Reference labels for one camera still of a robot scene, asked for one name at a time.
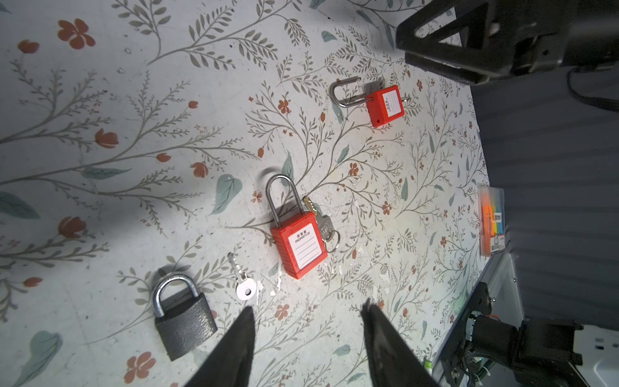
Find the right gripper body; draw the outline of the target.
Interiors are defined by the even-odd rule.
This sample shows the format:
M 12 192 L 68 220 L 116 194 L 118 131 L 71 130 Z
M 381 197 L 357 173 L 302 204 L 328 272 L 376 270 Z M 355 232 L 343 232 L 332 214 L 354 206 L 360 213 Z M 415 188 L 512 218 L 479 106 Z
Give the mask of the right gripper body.
M 508 1 L 506 21 L 493 20 L 488 38 L 512 48 L 510 75 L 559 67 L 606 69 L 618 62 L 617 1 Z

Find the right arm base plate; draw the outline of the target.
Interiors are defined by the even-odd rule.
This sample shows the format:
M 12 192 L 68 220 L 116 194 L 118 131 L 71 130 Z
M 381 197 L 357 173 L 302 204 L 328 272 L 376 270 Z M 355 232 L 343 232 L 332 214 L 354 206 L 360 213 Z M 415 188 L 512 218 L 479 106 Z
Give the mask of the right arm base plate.
M 492 312 L 488 285 L 479 282 L 455 319 L 436 361 L 433 372 L 440 386 L 460 386 L 466 379 L 467 369 L 462 366 L 464 351 L 472 338 L 474 320 Z

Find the small black padlock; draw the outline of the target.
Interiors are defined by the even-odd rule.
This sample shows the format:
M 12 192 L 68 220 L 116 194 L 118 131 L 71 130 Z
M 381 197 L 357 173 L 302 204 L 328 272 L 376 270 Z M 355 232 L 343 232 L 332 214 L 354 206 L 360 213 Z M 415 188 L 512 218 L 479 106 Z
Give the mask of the small black padlock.
M 184 282 L 192 297 L 166 311 L 161 305 L 161 295 L 173 282 Z M 163 277 L 153 291 L 152 303 L 155 327 L 171 361 L 187 355 L 218 330 L 206 296 L 185 274 L 171 273 Z

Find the small silver key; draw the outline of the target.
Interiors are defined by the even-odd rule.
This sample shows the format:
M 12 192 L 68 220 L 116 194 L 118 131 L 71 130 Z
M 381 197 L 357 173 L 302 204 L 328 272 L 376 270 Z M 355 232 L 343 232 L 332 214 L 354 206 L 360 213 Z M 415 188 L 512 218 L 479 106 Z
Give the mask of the small silver key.
M 228 253 L 227 259 L 231 263 L 232 269 L 236 277 L 235 293 L 240 301 L 248 301 L 252 299 L 257 293 L 256 281 L 249 277 L 248 274 L 243 271 L 240 265 L 235 259 L 234 253 Z

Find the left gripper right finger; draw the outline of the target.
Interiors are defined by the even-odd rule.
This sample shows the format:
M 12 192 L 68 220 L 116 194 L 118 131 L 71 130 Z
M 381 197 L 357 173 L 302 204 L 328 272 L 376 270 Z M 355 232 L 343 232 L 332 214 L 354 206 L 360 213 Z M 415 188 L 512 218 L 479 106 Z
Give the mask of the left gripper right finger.
M 377 387 L 438 386 L 377 304 L 362 306 L 364 343 L 372 385 Z

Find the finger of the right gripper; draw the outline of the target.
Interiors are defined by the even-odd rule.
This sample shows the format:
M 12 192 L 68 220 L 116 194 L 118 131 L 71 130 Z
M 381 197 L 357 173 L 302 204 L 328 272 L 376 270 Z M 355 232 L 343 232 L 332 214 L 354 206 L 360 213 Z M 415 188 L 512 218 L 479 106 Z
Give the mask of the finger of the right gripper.
M 431 21 L 467 4 L 468 12 L 419 34 Z M 515 1 L 431 1 L 398 25 L 395 45 L 408 65 L 464 85 L 480 85 L 510 75 L 519 24 Z

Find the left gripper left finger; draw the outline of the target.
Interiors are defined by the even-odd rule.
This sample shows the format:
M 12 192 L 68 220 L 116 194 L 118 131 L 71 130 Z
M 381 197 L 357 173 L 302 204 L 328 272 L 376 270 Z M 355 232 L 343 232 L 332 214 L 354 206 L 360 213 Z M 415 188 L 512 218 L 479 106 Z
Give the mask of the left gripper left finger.
M 256 342 L 253 308 L 246 306 L 185 386 L 248 387 Z

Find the red padlock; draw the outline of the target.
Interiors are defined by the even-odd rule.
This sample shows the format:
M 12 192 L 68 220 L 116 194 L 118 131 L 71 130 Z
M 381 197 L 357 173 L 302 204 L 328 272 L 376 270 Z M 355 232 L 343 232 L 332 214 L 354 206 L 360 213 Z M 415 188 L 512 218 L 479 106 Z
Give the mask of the red padlock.
M 271 195 L 271 186 L 278 179 L 288 182 L 298 208 L 298 213 L 285 222 L 280 220 Z M 285 174 L 270 177 L 265 194 L 275 223 L 275 227 L 271 229 L 272 237 L 285 272 L 300 280 L 327 258 L 327 248 L 322 241 L 316 216 L 312 212 L 303 210 L 296 186 L 293 180 Z
M 375 129 L 391 124 L 391 122 L 406 115 L 404 104 L 409 101 L 409 99 L 401 96 L 398 85 L 392 85 L 371 94 L 360 94 L 346 100 L 340 100 L 336 96 L 335 91 L 339 87 L 356 83 L 360 80 L 361 77 L 349 77 L 333 82 L 328 89 L 331 101 L 341 108 L 359 105 L 366 106 L 370 124 L 372 124 Z

